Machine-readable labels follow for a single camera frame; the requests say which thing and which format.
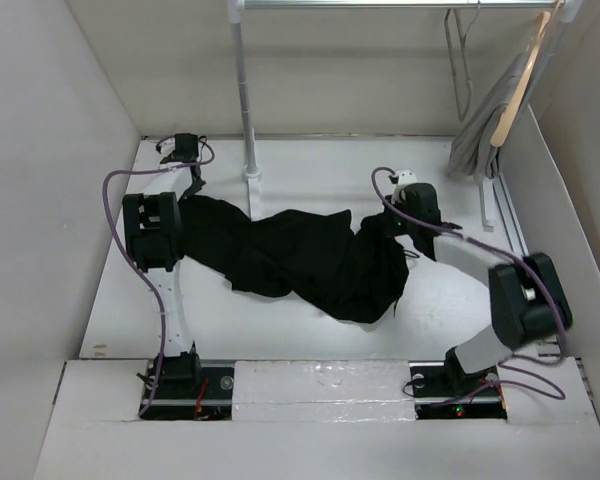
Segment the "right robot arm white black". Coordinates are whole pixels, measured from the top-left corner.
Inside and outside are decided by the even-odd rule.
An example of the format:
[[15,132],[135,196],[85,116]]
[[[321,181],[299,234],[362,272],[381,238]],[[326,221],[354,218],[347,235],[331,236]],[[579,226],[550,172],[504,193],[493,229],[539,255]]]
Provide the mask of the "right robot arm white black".
[[449,390],[448,398],[465,398],[502,385],[502,379],[490,375],[494,367],[510,369],[514,360],[541,364],[541,359],[522,352],[534,342],[555,337],[565,344],[573,317],[548,255],[519,257],[468,236],[461,226],[442,220],[431,184],[405,180],[400,172],[390,171],[388,176],[394,190],[379,198],[390,234],[409,236],[420,254],[488,289],[489,324],[451,347],[436,377]]

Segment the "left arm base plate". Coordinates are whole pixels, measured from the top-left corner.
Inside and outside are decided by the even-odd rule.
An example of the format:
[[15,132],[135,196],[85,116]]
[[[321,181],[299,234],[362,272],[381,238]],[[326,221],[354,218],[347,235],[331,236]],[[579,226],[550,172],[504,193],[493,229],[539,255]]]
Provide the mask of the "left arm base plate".
[[151,421],[225,421],[232,418],[235,365],[203,363],[201,383],[189,387],[182,383],[161,384],[149,407],[152,378],[137,376],[143,382],[139,418]]

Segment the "black trousers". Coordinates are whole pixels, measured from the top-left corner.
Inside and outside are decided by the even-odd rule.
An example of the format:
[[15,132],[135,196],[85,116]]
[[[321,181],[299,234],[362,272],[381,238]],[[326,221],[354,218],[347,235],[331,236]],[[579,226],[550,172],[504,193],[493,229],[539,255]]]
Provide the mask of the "black trousers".
[[409,276],[403,246],[381,215],[352,231],[348,210],[284,210],[254,221],[238,207],[194,195],[179,202],[185,254],[222,274],[235,291],[301,299],[341,320],[377,322],[401,299]]

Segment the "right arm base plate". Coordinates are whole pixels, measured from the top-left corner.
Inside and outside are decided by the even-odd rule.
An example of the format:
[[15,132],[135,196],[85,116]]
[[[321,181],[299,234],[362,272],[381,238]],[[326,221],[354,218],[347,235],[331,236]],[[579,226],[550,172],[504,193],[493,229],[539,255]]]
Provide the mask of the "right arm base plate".
[[495,367],[452,380],[443,362],[410,362],[403,393],[414,401],[416,419],[506,420]]

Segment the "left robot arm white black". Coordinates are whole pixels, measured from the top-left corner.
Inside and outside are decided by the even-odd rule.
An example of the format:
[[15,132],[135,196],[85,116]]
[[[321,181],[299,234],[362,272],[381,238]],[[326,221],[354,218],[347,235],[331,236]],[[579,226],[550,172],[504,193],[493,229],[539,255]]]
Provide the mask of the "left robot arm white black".
[[179,202],[205,185],[200,149],[207,139],[179,133],[171,140],[172,150],[161,160],[155,178],[122,201],[126,254],[149,282],[160,315],[159,351],[140,376],[148,395],[159,400],[192,398],[204,383],[180,286],[185,239]]

